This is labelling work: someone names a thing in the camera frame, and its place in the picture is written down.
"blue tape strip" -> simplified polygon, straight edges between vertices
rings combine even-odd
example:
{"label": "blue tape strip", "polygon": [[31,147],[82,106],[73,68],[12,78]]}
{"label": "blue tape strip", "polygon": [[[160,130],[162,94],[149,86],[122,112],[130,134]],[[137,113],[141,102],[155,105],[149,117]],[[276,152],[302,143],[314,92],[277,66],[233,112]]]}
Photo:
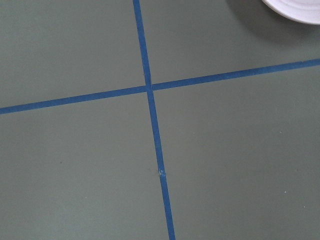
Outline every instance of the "blue tape strip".
{"label": "blue tape strip", "polygon": [[162,90],[162,89],[171,89],[171,88],[177,88],[182,86],[216,82],[216,81],[227,80],[227,79],[236,79],[236,78],[242,78],[242,77],[253,76],[253,75],[308,68],[308,67],[314,67],[319,65],[320,65],[320,58],[307,60],[307,61],[291,62],[291,63],[274,65],[274,66],[258,67],[258,68],[252,68],[247,70],[232,71],[232,72],[220,73],[220,74],[215,74],[210,76],[200,76],[200,77],[188,78],[183,80],[168,81],[168,82],[153,84],[152,88],[154,91]]}
{"label": "blue tape strip", "polygon": [[85,101],[92,101],[97,99],[106,99],[112,97],[118,97],[123,95],[130,95],[130,94],[137,94],[137,93],[144,93],[147,91],[146,86],[135,86],[130,88],[124,88],[119,90],[112,90],[112,91],[104,91],[98,93],[92,93],[87,95],[80,95],[80,96],[72,96],[48,101],[40,101],[16,106],[8,106],[0,108],[0,115],[1,114],[9,114],[33,109],[41,109],[41,108],[48,108],[53,106],[65,105],[65,104],[74,104],[80,103]]}
{"label": "blue tape strip", "polygon": [[156,154],[156,160],[157,160],[158,171],[160,176],[160,184],[161,184],[161,190],[162,190],[166,225],[168,229],[169,239],[175,240],[176,239],[175,229],[174,229],[174,223],[172,218],[164,157],[163,157],[162,146],[161,146],[156,103],[155,103],[155,97],[154,97],[154,92],[153,92],[152,83],[151,83],[149,58],[148,58],[148,52],[147,52],[147,44],[146,44],[145,31],[144,31],[144,25],[142,20],[140,1],[133,0],[133,7],[134,7],[134,14],[135,14],[136,28],[138,32],[138,38],[139,38],[142,66],[144,71],[146,93],[148,97],[153,140],[154,140],[154,146],[155,146],[155,154]]}

